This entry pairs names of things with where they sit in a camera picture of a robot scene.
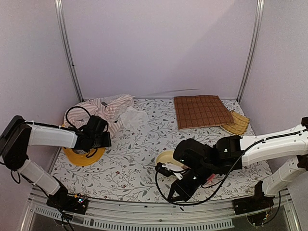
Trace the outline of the pink striped pet tent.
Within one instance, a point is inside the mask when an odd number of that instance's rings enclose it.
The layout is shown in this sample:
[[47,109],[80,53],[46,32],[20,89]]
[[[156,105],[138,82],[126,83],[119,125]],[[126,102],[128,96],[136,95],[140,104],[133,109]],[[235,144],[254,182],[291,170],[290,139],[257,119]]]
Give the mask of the pink striped pet tent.
[[136,131],[149,121],[146,112],[135,108],[133,96],[119,94],[87,99],[78,103],[75,108],[66,111],[63,124],[67,128],[72,126],[80,128],[88,122],[90,116],[95,115],[108,122],[111,137],[114,137],[121,128]]

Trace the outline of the white tent pole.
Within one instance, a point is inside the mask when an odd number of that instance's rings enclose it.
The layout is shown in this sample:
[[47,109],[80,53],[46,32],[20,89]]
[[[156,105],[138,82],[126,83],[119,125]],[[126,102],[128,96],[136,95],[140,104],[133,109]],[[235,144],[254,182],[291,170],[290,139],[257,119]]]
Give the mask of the white tent pole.
[[174,92],[182,92],[182,91],[192,91],[192,90],[203,90],[204,88],[194,88],[194,89],[181,89],[181,90],[169,90],[169,91],[162,91],[157,93],[148,93],[145,95],[140,95],[139,97],[149,97],[149,96],[156,96],[156,95],[162,95],[167,93],[174,93]]

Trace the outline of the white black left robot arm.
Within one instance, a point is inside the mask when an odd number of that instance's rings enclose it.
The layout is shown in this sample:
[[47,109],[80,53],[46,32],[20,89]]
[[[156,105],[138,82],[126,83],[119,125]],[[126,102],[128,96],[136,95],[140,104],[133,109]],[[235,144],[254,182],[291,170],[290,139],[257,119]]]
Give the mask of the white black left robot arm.
[[0,163],[41,188],[61,209],[67,209],[72,203],[67,188],[29,159],[29,146],[62,147],[73,165],[84,167],[102,157],[111,146],[111,135],[107,121],[94,115],[81,128],[26,121],[16,115],[1,134]]

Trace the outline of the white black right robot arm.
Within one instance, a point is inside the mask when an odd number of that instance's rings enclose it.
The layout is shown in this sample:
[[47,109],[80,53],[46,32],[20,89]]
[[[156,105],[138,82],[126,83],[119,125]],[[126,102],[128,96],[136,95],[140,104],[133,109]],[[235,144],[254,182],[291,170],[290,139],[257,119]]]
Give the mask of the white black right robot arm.
[[213,146],[194,139],[181,141],[173,158],[188,167],[181,179],[175,180],[167,197],[171,203],[188,201],[213,174],[226,180],[234,170],[256,162],[289,156],[290,159],[271,176],[255,185],[249,206],[259,210],[281,189],[308,169],[308,119],[291,129],[261,136],[229,136]]

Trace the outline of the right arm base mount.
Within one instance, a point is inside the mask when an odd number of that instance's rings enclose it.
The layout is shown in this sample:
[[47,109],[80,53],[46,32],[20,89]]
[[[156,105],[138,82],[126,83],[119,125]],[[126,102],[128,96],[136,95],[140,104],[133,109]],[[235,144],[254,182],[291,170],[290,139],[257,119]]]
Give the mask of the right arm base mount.
[[232,205],[236,215],[250,213],[265,208],[270,208],[274,205],[274,197],[266,197],[262,189],[263,181],[259,181],[254,186],[254,195],[235,199]]

